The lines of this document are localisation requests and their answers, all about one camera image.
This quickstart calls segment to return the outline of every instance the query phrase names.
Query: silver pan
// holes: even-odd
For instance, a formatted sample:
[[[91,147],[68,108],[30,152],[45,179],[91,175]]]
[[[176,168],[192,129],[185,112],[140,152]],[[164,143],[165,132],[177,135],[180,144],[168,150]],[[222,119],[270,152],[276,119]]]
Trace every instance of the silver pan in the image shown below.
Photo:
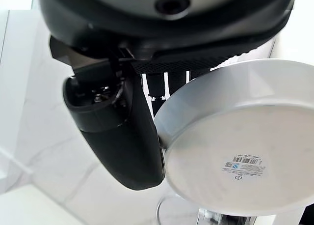
[[[314,203],[314,67],[263,59],[178,90],[155,117],[167,180],[210,211],[263,216]]]

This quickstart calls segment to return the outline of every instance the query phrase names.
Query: screw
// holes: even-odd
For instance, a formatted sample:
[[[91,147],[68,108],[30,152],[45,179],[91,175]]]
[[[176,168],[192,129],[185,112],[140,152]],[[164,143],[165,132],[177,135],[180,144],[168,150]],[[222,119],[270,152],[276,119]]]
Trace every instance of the screw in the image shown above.
[[[99,102],[102,102],[102,101],[103,101],[102,95],[101,95],[101,94],[97,94],[97,95],[95,96],[94,102],[95,102],[95,103],[99,103]]]

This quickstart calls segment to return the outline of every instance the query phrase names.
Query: white marble surface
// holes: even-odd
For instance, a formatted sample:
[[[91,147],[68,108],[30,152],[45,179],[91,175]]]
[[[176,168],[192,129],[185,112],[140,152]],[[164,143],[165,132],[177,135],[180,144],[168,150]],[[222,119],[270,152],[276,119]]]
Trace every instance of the white marble surface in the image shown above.
[[[83,225],[32,185],[0,196],[3,225]]]

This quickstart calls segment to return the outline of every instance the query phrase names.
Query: barcode label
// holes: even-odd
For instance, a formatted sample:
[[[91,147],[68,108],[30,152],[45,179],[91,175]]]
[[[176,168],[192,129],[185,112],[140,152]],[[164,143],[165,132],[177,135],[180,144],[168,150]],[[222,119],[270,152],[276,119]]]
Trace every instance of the barcode label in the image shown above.
[[[233,162],[255,165],[257,164],[258,160],[250,159],[250,158],[234,157]]]

